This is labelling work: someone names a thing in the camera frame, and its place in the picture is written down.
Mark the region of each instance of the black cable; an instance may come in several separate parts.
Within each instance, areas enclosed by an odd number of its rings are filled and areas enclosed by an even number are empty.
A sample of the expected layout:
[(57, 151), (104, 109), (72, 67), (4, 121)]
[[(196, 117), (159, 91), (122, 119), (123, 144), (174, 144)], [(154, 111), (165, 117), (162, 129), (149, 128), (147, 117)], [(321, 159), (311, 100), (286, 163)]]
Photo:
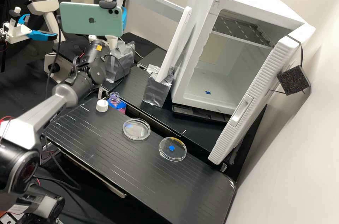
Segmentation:
[(297, 42), (300, 45), (300, 67), (303, 67), (303, 61), (304, 61), (304, 50), (303, 50), (303, 46), (301, 44), (300, 41), (298, 41), (297, 39), (294, 39), (292, 36), (287, 35), (287, 37), (291, 38), (292, 40), (294, 40), (295, 42)]
[(84, 212), (84, 214), (86, 215), (86, 217), (90, 220), (90, 216), (88, 215), (88, 213), (86, 212), (86, 210), (82, 207), (82, 205), (75, 199), (75, 197), (71, 194), (71, 192), (61, 183), (62, 181), (60, 180), (57, 180), (57, 179), (49, 179), (49, 178), (43, 178), (43, 177), (37, 177), (35, 176), (36, 178), (38, 179), (41, 179), (41, 180), (48, 180), (48, 181), (51, 181), (51, 182), (54, 182), (55, 184), (59, 185), (61, 188), (63, 188), (67, 194), (73, 199), (73, 201), (80, 207), (80, 209)]
[(48, 177), (40, 177), (40, 176), (36, 176), (34, 175), (33, 178), (38, 178), (39, 180), (47, 180), (47, 181), (51, 181), (51, 182), (58, 182), (60, 184), (63, 184), (64, 186), (72, 189), (72, 190), (79, 190), (79, 188), (73, 187), (71, 185), (69, 185), (68, 183), (58, 180), (58, 179), (53, 179), (53, 178), (48, 178)]
[(89, 224), (105, 224), (105, 222), (102, 222), (101, 220), (99, 220), (99, 221), (95, 221), (95, 220), (88, 221), (86, 219), (83, 219), (83, 218), (80, 218), (78, 216), (72, 215), (70, 212), (67, 212), (67, 213), (66, 212), (61, 212), (61, 214), (65, 215), (67, 217), (70, 217), (72, 219), (76, 219), (76, 220), (79, 220), (79, 221), (82, 221), (82, 222), (85, 222), (85, 223), (89, 223)]
[(115, 85), (115, 87), (113, 87), (111, 90), (109, 90), (109, 91), (106, 93), (106, 96), (108, 97), (109, 94), (110, 94), (111, 92), (113, 92), (113, 90), (114, 90), (115, 88), (117, 88), (118, 85), (120, 85), (121, 82), (124, 80), (124, 78), (125, 78), (125, 71), (124, 71), (124, 68), (123, 68), (123, 66), (121, 65), (121, 63), (120, 63), (120, 61), (119, 61), (119, 59), (118, 59), (117, 57), (115, 57), (114, 55), (111, 55), (111, 54), (106, 54), (106, 55), (104, 55), (102, 58), (105, 59), (105, 57), (107, 57), (107, 56), (112, 56), (112, 57), (114, 57), (114, 58), (118, 61), (119, 65), (120, 65), (120, 67), (121, 67), (121, 69), (122, 69), (122, 71), (123, 71), (123, 75), (124, 75), (123, 78)]
[(48, 78), (47, 78), (47, 82), (46, 82), (46, 90), (45, 90), (45, 99), (47, 99), (47, 92), (48, 92), (48, 84), (49, 84), (49, 80), (50, 80), (50, 75), (52, 74), (52, 71), (54, 69), (54, 65), (55, 65), (55, 62), (57, 61), (57, 58), (58, 58), (58, 55), (59, 55), (59, 50), (60, 50), (60, 44), (61, 44), (61, 29), (60, 29), (60, 24), (58, 22), (58, 28), (59, 28), (59, 43), (58, 43), (58, 48), (56, 49), (56, 54), (55, 54), (55, 58), (53, 60), (53, 63), (52, 63), (52, 66), (49, 70), (49, 73), (48, 73)]
[(272, 90), (272, 89), (269, 89), (269, 91), (286, 94), (286, 93), (284, 93), (284, 92), (280, 92), (280, 91), (276, 91), (276, 90)]
[[(46, 148), (48, 149), (48, 141), (47, 141), (47, 137), (46, 137), (46, 130), (43, 132), (43, 136), (45, 138), (45, 144), (46, 144)], [(60, 171), (70, 180), (72, 181), (72, 183), (77, 187), (78, 190), (81, 190), (81, 186), (80, 184), (78, 184), (73, 178), (71, 178), (66, 172), (65, 170), (60, 166), (60, 164), (58, 163), (58, 161), (55, 159), (54, 155), (51, 154), (50, 152), (48, 153), (49, 156), (52, 158), (52, 160), (55, 162), (55, 164), (58, 166), (58, 168), (60, 169)]]

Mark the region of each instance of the silver arm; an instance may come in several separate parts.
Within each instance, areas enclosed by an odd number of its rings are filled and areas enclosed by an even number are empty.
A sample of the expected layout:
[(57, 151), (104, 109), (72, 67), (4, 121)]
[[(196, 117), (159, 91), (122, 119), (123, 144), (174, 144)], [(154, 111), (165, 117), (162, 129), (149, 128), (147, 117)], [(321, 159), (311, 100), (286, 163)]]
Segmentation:
[(53, 89), (53, 93), (54, 95), (18, 118), (2, 122), (0, 135), (27, 150), (36, 149), (41, 152), (40, 135), (45, 125), (64, 106), (72, 107), (78, 103), (77, 94), (69, 85), (59, 84)]

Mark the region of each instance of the smartphone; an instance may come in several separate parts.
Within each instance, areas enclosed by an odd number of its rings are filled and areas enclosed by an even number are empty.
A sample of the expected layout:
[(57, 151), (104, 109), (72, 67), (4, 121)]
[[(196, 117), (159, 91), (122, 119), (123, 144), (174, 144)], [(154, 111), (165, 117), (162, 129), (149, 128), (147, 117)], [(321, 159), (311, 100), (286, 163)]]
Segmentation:
[(74, 2), (60, 3), (62, 29), (70, 34), (123, 35), (122, 10), (120, 7), (104, 9), (97, 4)]

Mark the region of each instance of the foam sponge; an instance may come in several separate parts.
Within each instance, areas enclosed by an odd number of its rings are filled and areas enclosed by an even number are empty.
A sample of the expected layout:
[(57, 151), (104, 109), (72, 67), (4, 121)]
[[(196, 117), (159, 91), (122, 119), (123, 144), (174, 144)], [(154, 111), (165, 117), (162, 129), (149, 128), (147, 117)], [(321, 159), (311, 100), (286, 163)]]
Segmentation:
[(303, 71), (303, 68), (300, 65), (282, 72), (276, 77), (278, 78), (286, 95), (300, 92), (311, 86)]

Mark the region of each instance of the empty petri dish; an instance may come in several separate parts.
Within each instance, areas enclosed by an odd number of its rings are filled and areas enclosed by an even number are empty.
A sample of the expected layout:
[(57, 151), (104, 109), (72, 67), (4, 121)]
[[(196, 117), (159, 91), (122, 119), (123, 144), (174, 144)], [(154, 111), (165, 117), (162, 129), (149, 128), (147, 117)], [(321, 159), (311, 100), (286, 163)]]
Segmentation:
[(178, 162), (185, 159), (187, 149), (181, 140), (173, 137), (167, 137), (160, 142), (159, 152), (165, 159)]
[(151, 134), (151, 128), (148, 122), (139, 119), (128, 119), (123, 125), (124, 134), (133, 140), (144, 140)]

